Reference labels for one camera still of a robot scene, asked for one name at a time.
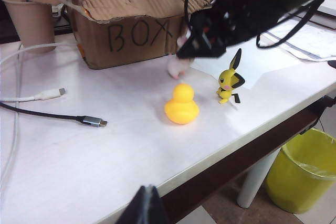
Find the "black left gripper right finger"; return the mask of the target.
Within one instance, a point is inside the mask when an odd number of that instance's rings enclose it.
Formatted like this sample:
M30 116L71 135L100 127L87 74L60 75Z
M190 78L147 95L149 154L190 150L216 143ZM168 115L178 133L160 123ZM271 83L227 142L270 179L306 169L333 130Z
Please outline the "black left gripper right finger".
M167 214L155 186L145 187L143 198L143 223L168 223Z

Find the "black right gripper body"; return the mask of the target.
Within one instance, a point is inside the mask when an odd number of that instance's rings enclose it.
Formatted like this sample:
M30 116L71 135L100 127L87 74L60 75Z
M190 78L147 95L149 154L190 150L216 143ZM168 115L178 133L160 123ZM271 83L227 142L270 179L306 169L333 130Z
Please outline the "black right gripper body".
M189 48L227 48L267 31L276 26L277 15L257 14L247 10L220 10L215 3L212 8L191 15Z

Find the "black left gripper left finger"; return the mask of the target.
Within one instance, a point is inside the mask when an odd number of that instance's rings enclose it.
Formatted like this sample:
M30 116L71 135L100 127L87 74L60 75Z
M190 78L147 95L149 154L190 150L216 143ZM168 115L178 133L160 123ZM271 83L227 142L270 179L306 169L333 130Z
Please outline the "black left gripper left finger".
M150 186L141 186L116 223L149 223Z

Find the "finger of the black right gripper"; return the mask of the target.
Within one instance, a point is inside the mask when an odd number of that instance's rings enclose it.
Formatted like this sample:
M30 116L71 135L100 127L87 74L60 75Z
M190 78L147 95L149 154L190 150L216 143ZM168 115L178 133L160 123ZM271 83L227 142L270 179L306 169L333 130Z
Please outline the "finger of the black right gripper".
M219 58L226 52L225 39L218 29L194 28L176 42L178 58Z

